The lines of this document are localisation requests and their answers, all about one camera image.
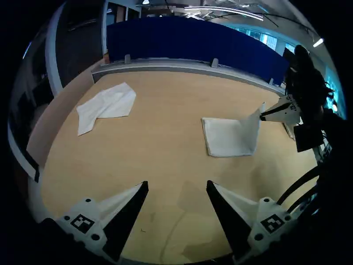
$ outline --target white towel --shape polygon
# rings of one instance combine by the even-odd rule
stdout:
[[[86,103],[78,106],[80,136],[93,129],[97,118],[114,118],[128,116],[136,93],[126,83],[103,90]]]
[[[208,154],[214,157],[253,155],[265,103],[244,120],[202,118]]]

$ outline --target window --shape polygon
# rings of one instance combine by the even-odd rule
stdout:
[[[334,84],[332,78],[328,77],[327,78],[327,84],[326,86],[332,90],[334,90],[334,98],[331,99],[331,98],[326,98],[326,102],[327,102],[327,107],[329,109],[333,109],[333,103],[334,101],[338,101],[338,93],[337,93],[337,89],[336,89],[336,85]]]
[[[277,38],[260,33],[255,30],[247,30],[242,28],[235,28],[235,30],[246,34],[247,36],[253,37],[254,39],[261,41],[273,50],[276,50]]]
[[[290,44],[288,44],[288,43],[285,44],[285,47],[286,47],[288,50],[290,50],[292,53],[294,53],[295,47],[293,47],[292,45],[290,45]]]
[[[258,41],[261,38],[261,33],[257,32],[257,31],[250,31],[250,37],[253,37],[254,39],[257,39]]]
[[[276,50],[277,38],[266,35],[266,34],[261,34],[260,41],[262,43],[266,44],[271,49]]]

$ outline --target screw hole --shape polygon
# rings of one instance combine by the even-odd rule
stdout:
[[[91,238],[92,238],[94,241],[97,241],[97,240],[100,239],[99,235],[97,235],[97,234],[91,235]]]
[[[260,241],[263,239],[263,234],[256,234],[254,238],[256,241]]]

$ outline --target person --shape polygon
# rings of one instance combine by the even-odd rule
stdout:
[[[326,98],[333,98],[333,91],[326,87],[325,79],[301,45],[294,50],[296,62],[286,77],[286,94],[292,95],[301,109],[303,122],[315,123],[322,119]]]

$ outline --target ceiling light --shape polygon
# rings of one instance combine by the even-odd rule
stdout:
[[[239,9],[234,9],[234,8],[222,8],[222,7],[208,7],[208,6],[200,6],[200,7],[187,7],[184,8],[184,10],[213,10],[213,11],[224,11],[224,12],[230,12],[230,13],[235,13],[235,14],[240,14],[244,16],[248,16],[254,19],[258,19],[263,21],[263,17],[257,14],[253,14],[250,12],[246,12],[243,10]]]
[[[319,39],[317,42],[314,43],[314,47],[319,46],[321,43],[323,43],[323,38]]]
[[[195,15],[193,15],[193,14],[187,14],[187,15],[186,15],[186,18],[187,18],[187,19],[188,19],[188,18],[193,18],[193,19],[197,19],[197,20],[204,20],[204,19],[199,18],[199,17],[197,17],[197,16],[195,16]]]

